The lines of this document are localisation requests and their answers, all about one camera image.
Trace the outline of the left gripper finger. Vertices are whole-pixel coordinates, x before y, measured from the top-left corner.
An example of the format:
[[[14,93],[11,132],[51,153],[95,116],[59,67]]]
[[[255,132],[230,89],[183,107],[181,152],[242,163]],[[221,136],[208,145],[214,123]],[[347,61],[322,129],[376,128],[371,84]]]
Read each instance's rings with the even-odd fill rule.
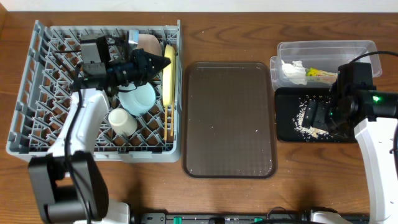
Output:
[[[171,60],[167,57],[151,54],[149,52],[144,52],[144,55],[153,66],[168,66],[171,64]]]
[[[149,77],[150,78],[155,78],[160,72],[162,72],[165,68],[168,68],[170,64],[168,65],[155,65],[152,67],[151,71],[149,72]]]

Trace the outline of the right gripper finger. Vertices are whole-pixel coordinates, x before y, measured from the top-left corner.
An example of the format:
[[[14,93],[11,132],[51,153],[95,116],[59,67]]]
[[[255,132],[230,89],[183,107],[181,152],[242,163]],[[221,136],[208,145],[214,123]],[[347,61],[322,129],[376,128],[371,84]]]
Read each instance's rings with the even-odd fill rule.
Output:
[[[313,126],[318,109],[318,102],[310,100],[303,115],[302,127],[311,128]]]
[[[323,131],[328,131],[328,125],[326,123],[326,117],[328,115],[328,103],[320,100],[315,100],[314,106],[314,119],[312,126]]]

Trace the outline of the rice food scraps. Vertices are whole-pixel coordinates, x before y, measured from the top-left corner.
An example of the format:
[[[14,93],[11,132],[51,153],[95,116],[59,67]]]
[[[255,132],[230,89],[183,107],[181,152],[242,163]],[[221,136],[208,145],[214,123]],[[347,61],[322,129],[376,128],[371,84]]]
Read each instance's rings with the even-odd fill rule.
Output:
[[[313,99],[307,99],[298,104],[298,113],[292,118],[294,123],[294,131],[300,136],[300,140],[304,141],[315,141],[315,140],[326,140],[329,136],[329,132],[315,128],[309,125],[309,112],[315,112],[313,108],[316,101]]]

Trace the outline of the yellow round plate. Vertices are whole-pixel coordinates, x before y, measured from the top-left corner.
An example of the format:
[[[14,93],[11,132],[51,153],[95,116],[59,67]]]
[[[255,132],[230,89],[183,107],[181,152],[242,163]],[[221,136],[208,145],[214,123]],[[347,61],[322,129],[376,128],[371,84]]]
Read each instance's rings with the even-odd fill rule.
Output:
[[[165,47],[165,58],[170,60],[170,64],[163,69],[162,77],[162,99],[164,107],[168,107],[174,100],[174,81],[175,81],[175,49],[171,45]]]

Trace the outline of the pink round bowl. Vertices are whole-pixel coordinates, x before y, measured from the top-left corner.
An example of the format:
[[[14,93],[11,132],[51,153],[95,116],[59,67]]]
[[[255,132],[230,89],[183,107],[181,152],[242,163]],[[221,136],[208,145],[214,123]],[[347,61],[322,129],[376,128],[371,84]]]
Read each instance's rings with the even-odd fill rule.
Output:
[[[143,49],[150,54],[162,56],[162,48],[160,42],[154,35],[139,34],[139,41],[137,44],[138,49]]]

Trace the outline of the light blue bowl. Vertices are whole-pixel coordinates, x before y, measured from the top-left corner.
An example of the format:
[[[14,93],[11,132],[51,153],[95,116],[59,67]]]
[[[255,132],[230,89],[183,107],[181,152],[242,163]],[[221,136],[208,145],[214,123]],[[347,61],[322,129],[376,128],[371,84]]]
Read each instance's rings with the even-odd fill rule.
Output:
[[[118,98],[126,111],[134,116],[141,116],[155,105],[156,94],[150,83],[137,88],[130,83],[128,86],[119,87]]]

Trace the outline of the wooden chopstick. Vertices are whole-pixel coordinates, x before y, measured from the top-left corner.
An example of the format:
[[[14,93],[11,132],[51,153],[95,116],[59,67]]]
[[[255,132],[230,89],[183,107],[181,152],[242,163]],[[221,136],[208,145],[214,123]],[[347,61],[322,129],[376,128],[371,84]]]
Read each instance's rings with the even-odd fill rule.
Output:
[[[167,142],[167,127],[168,127],[168,106],[164,106],[164,141]]]
[[[170,121],[170,136],[174,136],[174,108],[175,108],[175,103],[172,103],[172,108],[171,108],[171,121]]]

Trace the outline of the white tissue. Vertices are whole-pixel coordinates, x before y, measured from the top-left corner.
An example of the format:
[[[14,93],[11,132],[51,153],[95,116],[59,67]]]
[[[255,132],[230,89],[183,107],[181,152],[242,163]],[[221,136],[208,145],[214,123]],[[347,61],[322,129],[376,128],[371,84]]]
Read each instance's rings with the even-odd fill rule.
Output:
[[[302,65],[302,61],[298,60],[292,63],[285,63],[282,61],[282,71],[293,84],[307,84],[307,69]]]

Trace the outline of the white paper cup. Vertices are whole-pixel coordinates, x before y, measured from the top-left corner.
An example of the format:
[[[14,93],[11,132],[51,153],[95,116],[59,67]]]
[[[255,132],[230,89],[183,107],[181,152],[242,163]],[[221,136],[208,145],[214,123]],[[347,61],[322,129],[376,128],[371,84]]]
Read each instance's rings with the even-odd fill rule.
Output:
[[[116,134],[131,136],[137,130],[136,119],[122,108],[117,108],[109,113],[108,121]]]

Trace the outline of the green orange snack wrapper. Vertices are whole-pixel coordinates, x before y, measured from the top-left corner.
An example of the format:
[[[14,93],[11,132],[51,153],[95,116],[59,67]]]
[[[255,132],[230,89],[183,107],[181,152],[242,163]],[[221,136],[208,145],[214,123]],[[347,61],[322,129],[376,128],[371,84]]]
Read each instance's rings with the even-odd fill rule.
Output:
[[[307,68],[305,76],[310,81],[317,82],[334,82],[337,78],[337,73],[319,70],[317,68]]]

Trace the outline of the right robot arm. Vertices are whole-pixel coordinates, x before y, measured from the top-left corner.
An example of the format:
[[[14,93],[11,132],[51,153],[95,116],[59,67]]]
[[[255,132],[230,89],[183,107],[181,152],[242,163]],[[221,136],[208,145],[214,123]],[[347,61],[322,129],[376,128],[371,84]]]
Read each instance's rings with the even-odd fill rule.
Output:
[[[310,100],[302,125],[355,138],[364,161],[370,223],[397,223],[397,93],[379,91],[370,63],[339,66],[330,100]]]

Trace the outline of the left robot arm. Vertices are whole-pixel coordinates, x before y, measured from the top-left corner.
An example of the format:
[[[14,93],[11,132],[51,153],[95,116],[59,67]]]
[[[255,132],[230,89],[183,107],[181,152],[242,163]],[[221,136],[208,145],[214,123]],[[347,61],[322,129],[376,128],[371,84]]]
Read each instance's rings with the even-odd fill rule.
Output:
[[[29,161],[30,182],[44,223],[130,223],[127,203],[111,200],[93,158],[109,98],[132,83],[142,86],[170,65],[169,58],[136,47],[129,37],[114,37],[123,56],[111,60],[109,35],[80,38],[83,61],[71,73],[72,100],[57,140],[46,155]]]

